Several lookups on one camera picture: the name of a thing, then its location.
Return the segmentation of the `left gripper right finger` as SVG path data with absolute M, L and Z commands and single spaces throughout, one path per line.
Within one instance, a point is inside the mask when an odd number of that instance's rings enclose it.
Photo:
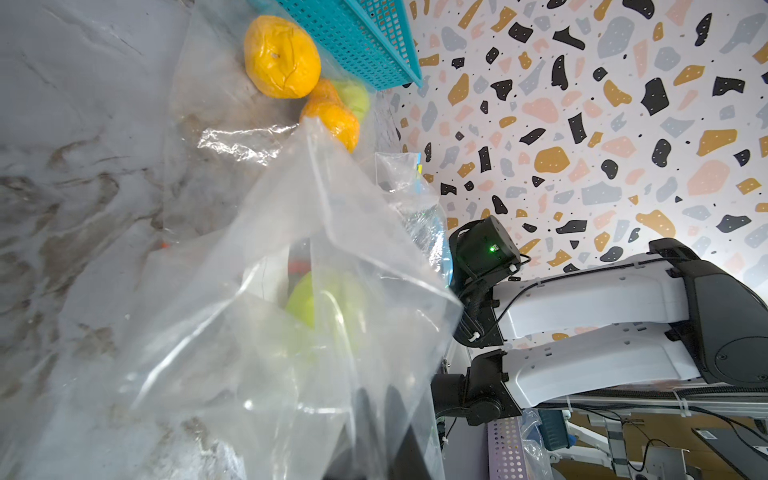
M 398 389 L 389 386 L 385 397 L 387 479 L 431 479 L 424 449 L 434 427 L 432 396 L 425 391 L 413 412 Z

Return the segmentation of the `clear red zip-top bag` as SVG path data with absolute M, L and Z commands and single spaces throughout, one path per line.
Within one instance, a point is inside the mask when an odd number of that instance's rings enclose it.
M 301 127 L 298 100 L 260 93 L 246 75 L 243 42 L 273 1 L 199 1 L 171 92 L 164 145 L 163 227 L 171 245 L 273 252 L 321 231 L 368 237 L 388 218 L 369 178 L 377 123 L 346 154 L 317 125 Z

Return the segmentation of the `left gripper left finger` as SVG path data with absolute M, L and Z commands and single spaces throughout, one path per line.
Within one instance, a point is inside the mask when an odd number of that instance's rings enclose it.
M 352 397 L 352 417 L 343 427 L 324 479 L 381 479 L 384 447 L 376 416 L 365 389 Z

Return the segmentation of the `clear blue zip-top bag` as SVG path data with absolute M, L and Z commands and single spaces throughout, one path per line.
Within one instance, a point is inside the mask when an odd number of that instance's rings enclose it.
M 116 351 L 74 349 L 49 426 L 7 452 L 5 479 L 324 479 L 358 389 L 385 445 L 385 397 L 415 410 L 452 340 L 445 218 L 418 153 L 373 153 L 388 218 L 273 252 L 186 242 L 151 253 L 115 312 Z M 286 312 L 306 273 L 369 293 L 359 350 Z

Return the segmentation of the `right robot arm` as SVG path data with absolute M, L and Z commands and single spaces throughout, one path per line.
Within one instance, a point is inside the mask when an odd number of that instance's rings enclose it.
M 449 240 L 463 374 L 431 383 L 435 412 L 472 426 L 551 400 L 626 384 L 702 379 L 767 384 L 767 306 L 673 238 L 627 260 L 540 280 L 494 217 Z

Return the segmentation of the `green apple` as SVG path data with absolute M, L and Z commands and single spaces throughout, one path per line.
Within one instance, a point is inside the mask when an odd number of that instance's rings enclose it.
M 328 328 L 334 339 L 359 350 L 367 333 L 369 293 L 349 272 L 330 272 L 314 285 L 312 272 L 306 273 L 288 296 L 287 313 L 310 330 Z

